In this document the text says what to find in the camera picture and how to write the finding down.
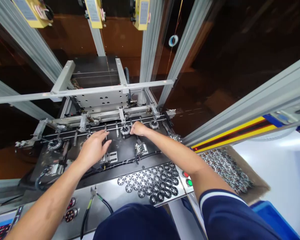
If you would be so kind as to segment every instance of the hand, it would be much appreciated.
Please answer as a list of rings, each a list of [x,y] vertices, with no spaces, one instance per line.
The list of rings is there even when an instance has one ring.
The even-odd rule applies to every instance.
[[[102,146],[102,141],[106,138],[109,132],[101,130],[92,134],[83,144],[82,149],[76,161],[84,164],[87,169],[99,162],[102,156],[107,152],[112,140],[108,140]]]
[[[149,131],[150,129],[147,128],[145,125],[143,125],[143,123],[136,121],[133,125],[132,128],[130,130],[130,134],[135,134],[138,136],[144,136],[146,134],[147,131]]]

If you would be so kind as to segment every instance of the yellow device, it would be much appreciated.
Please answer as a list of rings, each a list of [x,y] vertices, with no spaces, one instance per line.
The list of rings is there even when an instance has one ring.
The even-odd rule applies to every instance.
[[[133,14],[133,25],[139,30],[147,30],[149,19],[150,0],[136,0],[136,9]]]
[[[53,13],[39,0],[12,0],[29,26],[44,28],[51,24]]]
[[[85,3],[92,28],[102,28],[104,12],[101,8],[100,0],[86,0]]]

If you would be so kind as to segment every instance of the blue plastic bin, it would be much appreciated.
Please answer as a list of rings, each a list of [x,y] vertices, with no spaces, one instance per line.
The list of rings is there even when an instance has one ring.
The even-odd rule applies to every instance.
[[[283,240],[300,239],[295,230],[269,201],[259,201],[251,209],[263,218]]]

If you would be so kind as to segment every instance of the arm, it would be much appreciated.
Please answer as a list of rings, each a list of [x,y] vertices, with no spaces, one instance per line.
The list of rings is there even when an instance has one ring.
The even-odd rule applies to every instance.
[[[53,237],[82,175],[106,153],[111,140],[103,146],[102,141],[108,134],[101,130],[86,140],[78,158],[20,219],[5,240]]]
[[[183,144],[147,128],[140,122],[133,124],[130,134],[147,137],[179,168],[188,173],[198,201],[200,195],[209,189],[223,189],[234,193],[205,161]]]

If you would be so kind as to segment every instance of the navy blue sleeve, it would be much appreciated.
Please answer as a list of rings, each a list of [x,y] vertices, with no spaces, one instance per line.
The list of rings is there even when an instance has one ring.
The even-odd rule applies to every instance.
[[[209,240],[280,239],[238,195],[229,191],[205,191],[200,196],[199,205]]]

